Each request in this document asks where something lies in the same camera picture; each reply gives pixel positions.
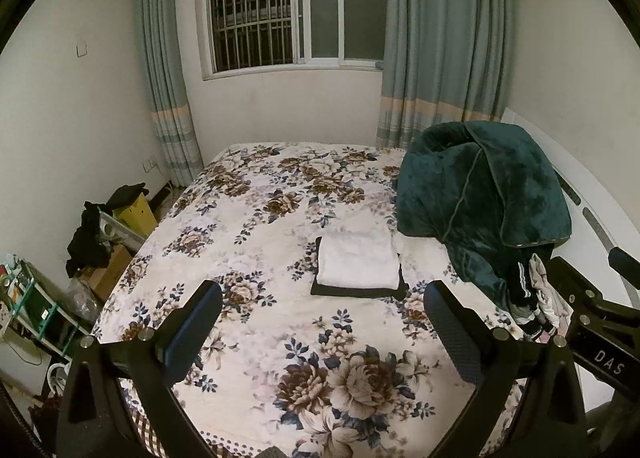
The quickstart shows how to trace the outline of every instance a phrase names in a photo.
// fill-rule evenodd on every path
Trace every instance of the metal security grille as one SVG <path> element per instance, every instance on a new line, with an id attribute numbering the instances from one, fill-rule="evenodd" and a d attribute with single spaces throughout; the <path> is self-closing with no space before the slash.
<path id="1" fill-rule="evenodd" d="M 214 71 L 293 63 L 291 0 L 211 0 Z"/>

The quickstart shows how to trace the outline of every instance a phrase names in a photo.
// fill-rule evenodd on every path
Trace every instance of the screw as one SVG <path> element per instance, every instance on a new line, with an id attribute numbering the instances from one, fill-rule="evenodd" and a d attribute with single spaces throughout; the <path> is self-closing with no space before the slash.
<path id="1" fill-rule="evenodd" d="M 80 345 L 82 348 L 88 348 L 94 343 L 95 339 L 91 335 L 85 335 L 80 339 Z"/>
<path id="2" fill-rule="evenodd" d="M 504 328 L 494 328 L 492 330 L 492 334 L 494 336 L 494 339 L 497 339 L 499 341 L 507 341 L 509 339 L 509 332 L 507 332 L 507 330 L 505 330 Z"/>
<path id="3" fill-rule="evenodd" d="M 554 335 L 553 341 L 558 348 L 564 348 L 566 346 L 566 339 L 561 335 Z"/>
<path id="4" fill-rule="evenodd" d="M 148 341 L 149 339 L 151 339 L 151 337 L 154 336 L 154 333 L 156 333 L 156 331 L 153 328 L 149 328 L 147 326 L 140 330 L 140 332 L 138 333 L 138 339 L 140 339 L 141 341 Z"/>

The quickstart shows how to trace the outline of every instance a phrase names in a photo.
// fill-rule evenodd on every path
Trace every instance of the window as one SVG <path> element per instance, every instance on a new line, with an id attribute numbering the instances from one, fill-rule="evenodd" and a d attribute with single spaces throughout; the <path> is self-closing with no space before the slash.
<path id="1" fill-rule="evenodd" d="M 212 73 L 383 57 L 386 0 L 207 0 L 206 12 Z"/>

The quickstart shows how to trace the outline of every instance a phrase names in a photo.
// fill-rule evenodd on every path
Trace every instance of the wall socket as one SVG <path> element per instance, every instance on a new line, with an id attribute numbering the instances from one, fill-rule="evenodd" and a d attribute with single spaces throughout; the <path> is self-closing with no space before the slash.
<path id="1" fill-rule="evenodd" d="M 146 159 L 143 163 L 142 163 L 142 169 L 145 170 L 145 173 L 148 173 L 149 171 L 151 171 L 154 167 L 158 167 L 158 161 L 156 160 L 156 158 L 154 156 L 152 156 L 151 158 Z"/>
<path id="2" fill-rule="evenodd" d="M 78 57 L 84 57 L 86 55 L 86 43 L 84 39 L 78 40 L 76 44 L 76 55 Z"/>

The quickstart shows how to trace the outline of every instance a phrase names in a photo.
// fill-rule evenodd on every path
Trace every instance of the gray cloth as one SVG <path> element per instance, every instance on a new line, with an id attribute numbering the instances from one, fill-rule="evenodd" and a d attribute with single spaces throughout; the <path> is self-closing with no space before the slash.
<path id="1" fill-rule="evenodd" d="M 377 144 L 408 146 L 452 120 L 499 120 L 509 88 L 513 0 L 387 0 Z"/>
<path id="2" fill-rule="evenodd" d="M 182 76 L 175 0 L 134 0 L 134 11 L 156 135 L 172 182 L 188 186 L 203 163 Z"/>

